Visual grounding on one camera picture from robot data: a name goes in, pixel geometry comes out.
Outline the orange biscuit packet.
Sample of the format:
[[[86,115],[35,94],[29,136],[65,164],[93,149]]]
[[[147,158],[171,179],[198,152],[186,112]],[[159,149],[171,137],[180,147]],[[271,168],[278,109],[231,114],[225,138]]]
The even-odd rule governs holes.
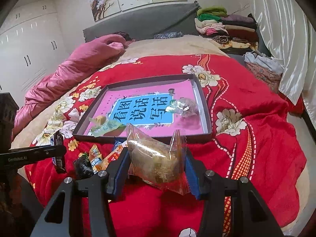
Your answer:
[[[124,148],[127,148],[127,141],[124,141],[120,144],[115,144],[113,151],[109,155],[107,155],[101,162],[95,165],[95,173],[98,173],[101,170],[105,170],[111,162],[118,160]]]

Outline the black candy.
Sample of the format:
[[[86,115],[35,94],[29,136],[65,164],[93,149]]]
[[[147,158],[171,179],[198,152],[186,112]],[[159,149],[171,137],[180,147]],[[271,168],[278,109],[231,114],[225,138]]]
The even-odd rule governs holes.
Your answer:
[[[87,153],[80,153],[79,157],[73,162],[77,179],[87,179],[94,175]]]

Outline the yellow snack packet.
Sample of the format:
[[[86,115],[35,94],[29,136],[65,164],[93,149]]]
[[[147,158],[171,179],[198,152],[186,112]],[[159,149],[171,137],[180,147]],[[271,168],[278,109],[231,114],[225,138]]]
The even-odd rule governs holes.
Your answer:
[[[94,174],[98,173],[101,170],[103,157],[96,144],[94,144],[90,149],[88,159],[90,161]]]

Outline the clear brown cake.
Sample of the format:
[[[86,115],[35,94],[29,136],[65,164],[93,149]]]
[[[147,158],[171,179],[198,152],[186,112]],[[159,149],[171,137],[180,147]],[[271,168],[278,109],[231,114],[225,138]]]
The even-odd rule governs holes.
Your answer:
[[[175,130],[165,144],[127,124],[127,148],[131,158],[131,174],[161,190],[180,195],[190,192],[185,176],[186,137]]]

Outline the dark blue snack bar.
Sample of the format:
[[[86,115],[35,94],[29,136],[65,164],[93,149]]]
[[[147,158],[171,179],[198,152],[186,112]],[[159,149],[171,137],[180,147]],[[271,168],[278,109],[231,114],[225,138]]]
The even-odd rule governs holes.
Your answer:
[[[123,139],[116,139],[114,142],[114,147],[113,149],[116,149],[119,145],[121,145],[124,142]]]

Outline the Snickers chocolate bar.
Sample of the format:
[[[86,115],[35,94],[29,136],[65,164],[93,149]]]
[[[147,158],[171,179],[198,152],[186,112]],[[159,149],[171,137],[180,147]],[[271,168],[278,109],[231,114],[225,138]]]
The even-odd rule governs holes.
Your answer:
[[[66,173],[64,138],[60,131],[53,134],[50,139],[51,146],[54,147],[54,155],[52,157],[53,165],[57,173]]]

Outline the light green snack packet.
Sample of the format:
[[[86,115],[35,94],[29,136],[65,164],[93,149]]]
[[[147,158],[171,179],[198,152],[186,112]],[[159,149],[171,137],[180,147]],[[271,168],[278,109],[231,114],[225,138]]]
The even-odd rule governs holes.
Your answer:
[[[107,133],[117,130],[120,127],[125,127],[120,121],[109,119],[107,116],[97,116],[95,118],[89,118],[89,122],[92,123],[92,127],[89,132],[94,137],[101,137]]]

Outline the clear small pastry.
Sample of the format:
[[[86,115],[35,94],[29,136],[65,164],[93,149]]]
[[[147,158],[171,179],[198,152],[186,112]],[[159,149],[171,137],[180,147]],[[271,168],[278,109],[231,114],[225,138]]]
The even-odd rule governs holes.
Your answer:
[[[181,97],[177,100],[171,100],[165,111],[173,114],[178,114],[181,117],[187,118],[197,115],[199,109],[198,104],[194,100]]]

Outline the red floral blanket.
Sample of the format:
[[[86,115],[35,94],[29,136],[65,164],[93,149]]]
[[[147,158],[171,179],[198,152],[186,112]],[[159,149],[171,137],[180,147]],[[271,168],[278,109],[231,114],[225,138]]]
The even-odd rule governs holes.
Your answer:
[[[60,130],[68,150],[67,174],[74,176],[73,161],[92,144],[77,141],[72,131],[103,87],[182,73],[198,78],[211,116],[211,137],[204,144],[189,145],[193,156],[223,177],[249,177],[278,224],[292,223],[299,212],[296,182],[306,157],[287,122],[288,105],[229,57],[150,56],[108,65],[59,103],[33,144],[48,144]],[[164,192],[129,179],[121,200],[110,203],[110,210],[118,236],[178,236],[183,229],[199,227],[203,203],[191,194]]]

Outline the pink book with blue title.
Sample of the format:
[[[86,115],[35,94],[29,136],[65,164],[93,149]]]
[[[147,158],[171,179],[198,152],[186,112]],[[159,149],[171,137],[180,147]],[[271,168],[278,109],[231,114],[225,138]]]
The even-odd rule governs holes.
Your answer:
[[[88,118],[102,115],[124,125],[131,123],[151,137],[172,136],[175,130],[180,130],[186,135],[202,134],[204,130],[199,115],[183,118],[165,111],[171,100],[181,97],[194,100],[195,93],[191,80],[108,90],[94,115]]]

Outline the pink quilt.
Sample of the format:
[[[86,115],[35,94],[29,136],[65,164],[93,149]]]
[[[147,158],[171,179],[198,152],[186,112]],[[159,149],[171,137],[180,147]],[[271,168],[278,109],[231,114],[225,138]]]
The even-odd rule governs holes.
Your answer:
[[[76,48],[55,73],[45,76],[26,93],[25,104],[16,114],[12,138],[73,87],[119,58],[134,41],[129,35],[110,34]]]

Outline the grey crumpled clothes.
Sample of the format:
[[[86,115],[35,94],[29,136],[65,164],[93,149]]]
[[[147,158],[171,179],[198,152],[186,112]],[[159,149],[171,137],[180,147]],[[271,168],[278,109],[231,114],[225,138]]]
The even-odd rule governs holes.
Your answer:
[[[282,74],[284,71],[284,66],[281,60],[274,57],[268,57],[258,50],[247,52],[244,55],[244,61],[246,63],[259,65],[262,68],[270,70],[276,74]]]

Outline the blue patterned cloth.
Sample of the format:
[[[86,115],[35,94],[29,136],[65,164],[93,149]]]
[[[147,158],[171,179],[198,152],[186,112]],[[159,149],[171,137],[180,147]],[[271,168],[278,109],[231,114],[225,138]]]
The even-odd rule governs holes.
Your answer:
[[[184,34],[182,32],[170,32],[170,33],[160,33],[154,35],[154,39],[174,39],[181,38]]]

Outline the stack of folded clothes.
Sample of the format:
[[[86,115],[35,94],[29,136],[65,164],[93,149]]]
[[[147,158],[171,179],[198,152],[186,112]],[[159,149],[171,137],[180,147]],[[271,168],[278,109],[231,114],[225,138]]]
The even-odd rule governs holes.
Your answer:
[[[198,33],[224,51],[244,54],[259,46],[257,23],[252,16],[227,14],[224,7],[197,10],[194,23]]]

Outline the grey headboard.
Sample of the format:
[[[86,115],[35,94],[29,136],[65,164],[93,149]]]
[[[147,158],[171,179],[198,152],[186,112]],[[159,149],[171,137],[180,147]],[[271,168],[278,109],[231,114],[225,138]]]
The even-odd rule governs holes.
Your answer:
[[[137,41],[153,39],[157,34],[171,32],[198,35],[194,18],[199,9],[197,1],[138,9],[97,23],[83,30],[83,35],[85,42],[115,32],[125,32]]]

